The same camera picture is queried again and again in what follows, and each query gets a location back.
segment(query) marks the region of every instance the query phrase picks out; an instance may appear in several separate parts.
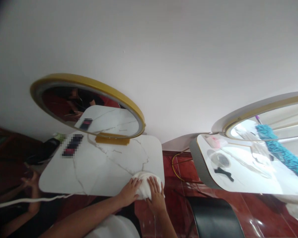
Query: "hand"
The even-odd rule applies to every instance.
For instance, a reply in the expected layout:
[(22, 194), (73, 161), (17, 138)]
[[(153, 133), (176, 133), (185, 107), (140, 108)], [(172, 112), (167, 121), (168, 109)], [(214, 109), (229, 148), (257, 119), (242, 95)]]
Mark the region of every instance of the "hand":
[(30, 186), (30, 187), (39, 187), (39, 174), (33, 170), (33, 176), (31, 179), (21, 178), (21, 180), (24, 182), (24, 187)]
[(157, 215), (162, 212), (167, 212), (167, 207), (165, 203), (165, 196), (163, 192), (163, 184), (161, 182), (161, 192), (160, 187), (157, 181), (157, 178), (150, 177), (147, 179), (150, 190), (151, 190), (151, 201), (149, 198), (146, 199), (147, 204), (154, 215)]
[(120, 193), (116, 196), (120, 202), (122, 202), (122, 206), (126, 207), (137, 200), (139, 197), (138, 194), (136, 194), (137, 189), (141, 185), (142, 180), (130, 179), (129, 182), (123, 187), (123, 189), (120, 191)]
[(76, 115), (74, 115), (73, 117), (75, 118), (80, 118), (83, 115), (83, 112), (80, 111), (75, 111)]

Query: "gold mirror stand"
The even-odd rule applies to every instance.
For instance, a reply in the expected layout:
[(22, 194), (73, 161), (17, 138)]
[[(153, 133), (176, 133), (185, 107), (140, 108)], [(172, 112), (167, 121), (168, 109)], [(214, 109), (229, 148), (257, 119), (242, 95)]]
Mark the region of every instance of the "gold mirror stand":
[(122, 135), (115, 135), (115, 134), (109, 134), (109, 133), (99, 133), (99, 135), (107, 136), (96, 136), (95, 142), (101, 143), (101, 144), (114, 144), (114, 145), (128, 145), (130, 143), (130, 139), (116, 139), (116, 138), (110, 138), (110, 137), (123, 137)]

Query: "cable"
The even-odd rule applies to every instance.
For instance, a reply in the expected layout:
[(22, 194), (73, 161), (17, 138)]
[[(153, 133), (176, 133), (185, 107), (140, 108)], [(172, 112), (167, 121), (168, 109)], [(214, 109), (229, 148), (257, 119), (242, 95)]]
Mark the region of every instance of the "cable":
[(176, 171), (175, 171), (175, 169), (174, 169), (173, 160), (174, 160), (174, 158), (175, 158), (176, 156), (178, 156), (179, 154), (183, 153), (184, 151), (187, 151), (188, 149), (190, 149), (190, 148), (187, 148), (187, 149), (181, 151), (180, 153), (176, 154), (176, 155), (172, 158), (172, 161), (171, 161), (171, 166), (172, 166), (172, 169), (173, 169), (174, 174), (175, 174), (181, 181), (183, 181), (183, 182), (185, 182), (185, 181), (184, 181), (183, 179), (180, 178), (180, 176), (176, 173)]
[(10, 206), (16, 203), (20, 203), (20, 202), (27, 202), (27, 203), (32, 203), (32, 202), (50, 202), (53, 201), (57, 198), (68, 198), (72, 195), (74, 195), (76, 193), (72, 193), (70, 195), (59, 195), (59, 196), (55, 196), (53, 198), (20, 198), (14, 201), (9, 201), (9, 202), (5, 202), (5, 203), (0, 203), (0, 208), (2, 207), (6, 207), (6, 206)]

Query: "white cord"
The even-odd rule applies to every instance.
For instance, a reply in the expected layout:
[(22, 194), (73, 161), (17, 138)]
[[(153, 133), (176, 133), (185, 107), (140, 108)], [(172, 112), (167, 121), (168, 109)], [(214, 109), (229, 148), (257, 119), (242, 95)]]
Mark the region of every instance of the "white cord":
[(53, 201), (57, 198), (68, 198), (68, 197), (70, 197), (74, 194), (77, 194), (77, 193), (72, 193), (70, 195), (59, 195), (59, 196), (56, 196), (56, 197), (53, 197), (53, 198), (20, 198), (20, 199), (14, 200), (14, 201), (0, 203), (0, 208), (10, 206), (10, 205), (13, 205), (13, 204), (16, 204), (16, 203), (20, 203), (20, 202), (28, 202), (28, 203), (32, 203), (32, 202), (50, 202), (50, 201)]

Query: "white wall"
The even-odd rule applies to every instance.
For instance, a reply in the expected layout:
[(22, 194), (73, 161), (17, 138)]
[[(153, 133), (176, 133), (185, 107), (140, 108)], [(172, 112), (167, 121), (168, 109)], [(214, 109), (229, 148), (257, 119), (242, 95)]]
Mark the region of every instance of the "white wall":
[(162, 143), (208, 132), (238, 108), (298, 91), (298, 1), (7, 1), (0, 126), (41, 140), (70, 130), (29, 93), (56, 72), (126, 94)]

